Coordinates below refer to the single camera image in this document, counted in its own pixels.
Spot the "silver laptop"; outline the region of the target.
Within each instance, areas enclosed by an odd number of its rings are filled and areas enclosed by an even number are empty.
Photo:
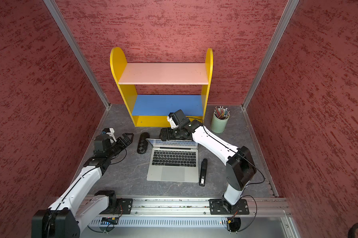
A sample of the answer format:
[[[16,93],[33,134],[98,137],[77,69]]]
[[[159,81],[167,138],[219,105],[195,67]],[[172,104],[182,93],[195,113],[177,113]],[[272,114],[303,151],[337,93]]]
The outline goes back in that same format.
[[[147,174],[148,181],[199,181],[199,144],[191,140],[147,139],[152,154]]]

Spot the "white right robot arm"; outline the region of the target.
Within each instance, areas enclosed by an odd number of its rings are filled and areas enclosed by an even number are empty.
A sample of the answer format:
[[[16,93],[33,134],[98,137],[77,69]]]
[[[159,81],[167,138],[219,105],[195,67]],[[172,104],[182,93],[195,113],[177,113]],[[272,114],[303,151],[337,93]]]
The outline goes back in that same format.
[[[191,140],[217,156],[225,165],[225,175],[228,182],[222,201],[226,211],[233,210],[242,198],[245,187],[251,182],[257,172],[250,150],[242,146],[233,146],[208,130],[197,120],[190,121],[185,126],[163,128],[159,139]]]

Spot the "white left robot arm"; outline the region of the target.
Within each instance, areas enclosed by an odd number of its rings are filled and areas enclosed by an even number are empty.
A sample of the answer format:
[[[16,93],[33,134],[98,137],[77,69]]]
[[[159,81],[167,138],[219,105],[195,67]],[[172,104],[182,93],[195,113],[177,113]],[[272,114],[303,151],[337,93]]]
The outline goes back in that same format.
[[[32,218],[33,238],[78,238],[102,212],[123,213],[113,190],[100,190],[83,208],[80,207],[94,184],[105,174],[112,160],[133,142],[132,133],[115,138],[112,128],[104,129],[94,139],[94,154],[66,191],[46,210]]]

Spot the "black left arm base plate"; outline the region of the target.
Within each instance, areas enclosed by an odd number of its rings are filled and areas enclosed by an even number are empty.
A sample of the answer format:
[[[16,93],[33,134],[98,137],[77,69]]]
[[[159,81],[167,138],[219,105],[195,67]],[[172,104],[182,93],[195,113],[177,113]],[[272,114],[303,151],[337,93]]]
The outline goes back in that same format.
[[[110,208],[107,214],[111,215],[130,215],[133,205],[132,198],[120,198],[116,202],[116,206],[114,208]]]

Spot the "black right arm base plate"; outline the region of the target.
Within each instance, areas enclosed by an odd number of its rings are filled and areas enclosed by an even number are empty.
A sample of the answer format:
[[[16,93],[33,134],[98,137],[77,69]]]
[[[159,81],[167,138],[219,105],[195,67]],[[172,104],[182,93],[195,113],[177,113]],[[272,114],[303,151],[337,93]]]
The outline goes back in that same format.
[[[209,199],[211,215],[249,215],[245,199],[240,199],[235,205],[230,205],[225,199]]]

